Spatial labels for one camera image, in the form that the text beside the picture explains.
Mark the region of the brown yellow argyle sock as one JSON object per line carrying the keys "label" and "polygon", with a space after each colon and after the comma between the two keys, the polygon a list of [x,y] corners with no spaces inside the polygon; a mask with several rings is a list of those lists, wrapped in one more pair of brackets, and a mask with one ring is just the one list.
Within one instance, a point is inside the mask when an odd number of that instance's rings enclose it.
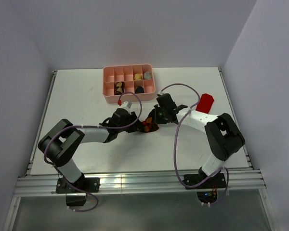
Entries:
{"label": "brown yellow argyle sock", "polygon": [[124,82],[117,82],[114,85],[114,95],[121,95],[124,92],[125,83]]}

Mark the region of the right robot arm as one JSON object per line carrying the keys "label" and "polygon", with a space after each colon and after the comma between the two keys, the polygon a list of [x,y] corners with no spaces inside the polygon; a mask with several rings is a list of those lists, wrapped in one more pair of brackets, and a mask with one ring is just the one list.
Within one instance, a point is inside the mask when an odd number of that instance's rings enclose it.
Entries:
{"label": "right robot arm", "polygon": [[[191,107],[183,104],[177,106],[168,93],[159,94],[157,102],[144,121],[146,123],[144,131],[156,131],[160,124],[176,124],[173,164],[177,179],[187,188],[195,188],[200,185],[205,188],[210,187],[215,182],[215,177],[222,170],[227,170],[224,165],[231,155],[245,145],[245,139],[233,118],[227,113],[211,115],[192,110]],[[191,186],[180,178],[176,161],[178,135],[182,125],[203,132],[207,136],[211,150],[208,159],[198,171],[199,182]]]}

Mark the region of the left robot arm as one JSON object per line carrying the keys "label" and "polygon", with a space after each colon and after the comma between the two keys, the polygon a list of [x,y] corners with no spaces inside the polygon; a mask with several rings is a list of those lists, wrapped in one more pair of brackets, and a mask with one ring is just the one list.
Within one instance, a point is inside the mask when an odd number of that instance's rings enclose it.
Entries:
{"label": "left robot arm", "polygon": [[109,143],[121,132],[133,133],[144,129],[144,124],[135,112],[118,108],[111,117],[97,126],[74,125],[61,119],[38,143],[45,162],[67,180],[67,187],[73,192],[87,189],[84,173],[73,160],[77,148],[82,143]]}

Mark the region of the red orange argyle sock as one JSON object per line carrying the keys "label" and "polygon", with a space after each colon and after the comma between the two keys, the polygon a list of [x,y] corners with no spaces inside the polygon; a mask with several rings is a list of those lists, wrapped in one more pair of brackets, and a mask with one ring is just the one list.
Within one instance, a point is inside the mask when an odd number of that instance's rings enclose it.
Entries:
{"label": "red orange argyle sock", "polygon": [[147,117],[146,120],[142,121],[142,126],[140,128],[140,132],[150,133],[150,132],[155,132],[158,129],[159,129],[159,126],[155,122],[153,117]]}

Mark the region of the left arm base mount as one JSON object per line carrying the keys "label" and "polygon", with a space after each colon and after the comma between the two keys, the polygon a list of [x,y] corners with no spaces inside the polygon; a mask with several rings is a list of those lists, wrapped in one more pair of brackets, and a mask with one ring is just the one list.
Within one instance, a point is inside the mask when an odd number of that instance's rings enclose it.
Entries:
{"label": "left arm base mount", "polygon": [[75,183],[68,183],[64,178],[57,181],[55,193],[66,195],[66,205],[79,208],[86,204],[87,193],[99,192],[100,178],[80,178]]}

